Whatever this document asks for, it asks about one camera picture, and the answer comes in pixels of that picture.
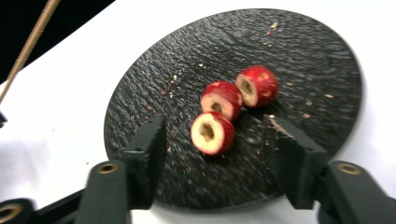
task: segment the fruit hole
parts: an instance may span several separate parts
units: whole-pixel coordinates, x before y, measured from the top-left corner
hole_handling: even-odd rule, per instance
[[[214,111],[218,111],[218,112],[222,112],[222,109],[221,109],[221,105],[219,104],[219,103],[214,103],[213,105],[212,105],[212,109],[214,110]]]
[[[200,134],[204,137],[205,141],[208,142],[215,137],[212,127],[209,124],[203,124],[200,129]]]
[[[247,81],[242,82],[241,89],[243,92],[245,92],[248,95],[251,95],[253,93],[253,89],[251,88],[250,84]]]

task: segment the wooden stick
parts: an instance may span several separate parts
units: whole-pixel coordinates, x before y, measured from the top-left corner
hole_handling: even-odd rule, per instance
[[[18,56],[17,61],[15,61],[14,66],[9,72],[9,75],[6,80],[6,86],[4,87],[0,95],[0,104],[3,101],[4,97],[6,96],[15,76],[22,70],[24,64],[26,63],[26,60],[28,59],[30,53],[32,52],[32,49],[35,47],[35,43],[43,33],[44,28],[47,26],[50,17],[52,16],[53,12],[55,11],[60,1],[61,0],[49,0],[46,6],[44,7],[43,11],[41,12],[41,15],[38,18],[37,22],[35,23],[35,27],[33,28],[29,37],[27,38],[23,46],[23,49],[20,55]]]

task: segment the black background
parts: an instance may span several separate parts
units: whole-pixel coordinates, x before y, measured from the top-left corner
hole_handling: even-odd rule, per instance
[[[114,1],[61,1],[25,66],[75,32]],[[48,0],[0,1],[0,83],[6,80],[47,2]]]

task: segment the white surface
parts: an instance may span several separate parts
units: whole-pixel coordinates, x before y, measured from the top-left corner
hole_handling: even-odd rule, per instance
[[[336,159],[365,167],[395,198],[395,5],[117,0],[17,76],[0,107],[9,120],[0,129],[0,202],[27,197],[40,208],[83,188],[90,169],[106,160],[106,107],[128,67],[187,23],[251,7],[305,14],[333,28],[352,47],[364,75],[364,102],[356,129]],[[293,210],[284,199],[226,214],[186,214],[157,206],[133,214],[134,223],[316,223],[316,211]]]

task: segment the cluster of red fruit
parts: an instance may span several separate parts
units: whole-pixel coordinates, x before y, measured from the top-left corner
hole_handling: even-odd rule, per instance
[[[261,65],[243,70],[235,84],[220,80],[206,86],[200,114],[191,125],[191,140],[206,155],[219,155],[231,148],[235,120],[243,105],[257,108],[269,105],[279,89],[276,76]]]

